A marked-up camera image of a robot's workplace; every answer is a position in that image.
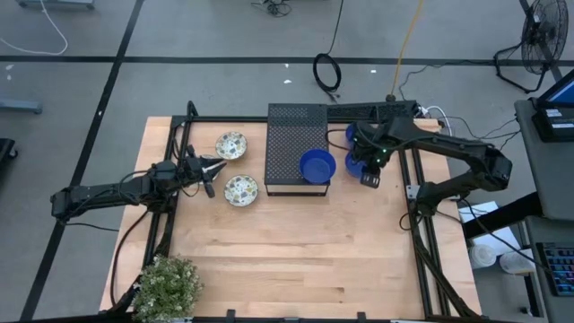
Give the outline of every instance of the concrete floor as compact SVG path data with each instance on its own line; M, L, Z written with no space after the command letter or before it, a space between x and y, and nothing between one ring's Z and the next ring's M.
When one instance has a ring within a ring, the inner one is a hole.
M134 3L98 0L94 12L60 6L48 10L70 42L67 56L114 56ZM252 8L248 0L147 0L127 54L313 57L328 49L338 5L335 0L293 0L292 13L275 19ZM415 6L414 1L398 0L345 3L333 56L397 57ZM519 41L523 20L515 0L428 0L406 56L490 59L496 50ZM13 1L0 3L0 36L35 50L58 51L61 44L39 10L21 9ZM570 38L564 59L574 57L572 44ZM0 55L20 54L0 44ZM111 64L101 63L0 62L0 97L41 100L45 107L38 116L0 112L0 137L15 139L21 153L0 187L0 276L4 277L0 321L20 317L54 225L48 198L72 177L110 68ZM392 65L341 68L340 103L384 100L392 83ZM420 68L404 66L401 79ZM505 73L522 83L536 81L522 67L505 68ZM552 83L549 76L543 90ZM512 118L513 102L527 98L497 79L488 66L429 68L413 75L404 93L423 106L439 105L449 115L465 118L477 134ZM115 182L131 171L145 120L183 114L188 100L202 115L264 115L269 102L329 103L315 84L311 65L123 64L83 184ZM453 121L453 128L457 135L468 136L459 121ZM504 132L513 129L516 124ZM475 192L472 202L495 200L504 205L534 191L520 136L506 145L504 153L514 162L509 189ZM453 175L465 171L457 161L449 166ZM121 208L114 208L87 213L82 220L118 227L121 214ZM116 238L113 232L66 229L35 318L96 313ZM527 305L526 296L510 302L508 295L524 295L522 279L495 268L477 271L475 278L484 314L544 321L518 313L519 306Z

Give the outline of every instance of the white cable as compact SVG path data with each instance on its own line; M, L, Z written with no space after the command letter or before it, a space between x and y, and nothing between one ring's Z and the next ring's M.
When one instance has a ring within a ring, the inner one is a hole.
M447 122L448 135L452 136L452 128L450 127L450 122L448 122L447 114L445 113L445 111L443 111L438 106L430 106L430 107L424 109L423 111L426 110L428 112L430 109L437 109L438 111L440 111L440 114L442 114L442 117L444 117L445 122Z
M46 18L48 18L48 20L50 21L50 23L52 24L52 26L54 26L54 29L57 31L58 34L60 34L60 37L64 40L64 49L60 50L57 53L51 53L51 52L43 52L43 51L34 51L34 50L28 50L28 49L24 49L24 48L19 48L17 46L12 45L11 43L7 42L6 40L4 40L3 38L0 38L0 41L2 41L6 46L8 46L9 48L13 48L16 49L18 51L21 51L23 53L28 53L28 54L38 54L38 55L51 55L51 56L58 56L58 55L62 55L64 54L64 52L68 49L68 40L65 38L64 34L62 33L62 31L60 31L60 29L56 26L56 24L52 21L52 18L50 18L50 15L48 14L48 10L46 10L46 7L44 6L44 0L39 0L40 4L42 4L42 12L46 15Z

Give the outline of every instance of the ceramic dish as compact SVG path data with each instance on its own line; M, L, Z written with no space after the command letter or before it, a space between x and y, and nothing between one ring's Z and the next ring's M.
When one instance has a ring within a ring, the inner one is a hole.
M238 175L225 184L225 199L234 206L247 206L257 198L257 183L247 175Z
M217 154L228 161L238 159L247 149L248 139L236 131L223 134L215 143Z

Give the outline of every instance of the yellow cable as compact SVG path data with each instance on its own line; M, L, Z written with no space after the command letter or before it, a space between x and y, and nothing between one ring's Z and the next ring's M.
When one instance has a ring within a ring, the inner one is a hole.
M411 38L411 33L413 32L414 24L416 20L419 18L419 13L421 13L422 3L424 0L419 0L419 5L416 7L416 13L414 13L413 20L411 21L411 25L409 26L409 31L406 32L406 37L404 38L403 47L401 48L401 54L398 56L398 62L396 62L396 70L395 70L395 80L393 81L393 88L391 89L391 95L395 92L396 83L398 82L399 71L401 69L401 62L403 61L403 54L404 49L406 48L406 44L409 42L409 38Z

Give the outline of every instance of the wooden table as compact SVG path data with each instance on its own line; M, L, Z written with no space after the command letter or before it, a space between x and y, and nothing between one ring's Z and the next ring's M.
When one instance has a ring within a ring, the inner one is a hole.
M439 129L436 120L416 124ZM170 118L148 118L137 170L162 160L169 130ZM396 153L382 170L378 189L351 177L344 167L346 152L332 147L338 167L326 197L269 197L264 186L266 123L196 122L189 142L197 154L216 155L216 139L231 130L246 136L248 151L222 170L213 183L215 198L203 188L193 198L179 195L170 254L192 259L205 283L194 315L223 317L235 309L238 317L353 319L364 311L369 319L423 319L412 239L398 226L406 202ZM344 143L343 132L330 138ZM445 157L421 156L427 180L449 178ZM225 183L237 174L248 174L259 185L258 198L248 207L232 206L224 198ZM439 210L457 216L453 202L443 202ZM126 207L118 239L143 211L143 206ZM445 276L480 313L460 224L442 216L433 220ZM120 251L117 298L141 270L150 221L148 215ZM436 297L433 306L438 313ZM110 307L109 278L100 307Z

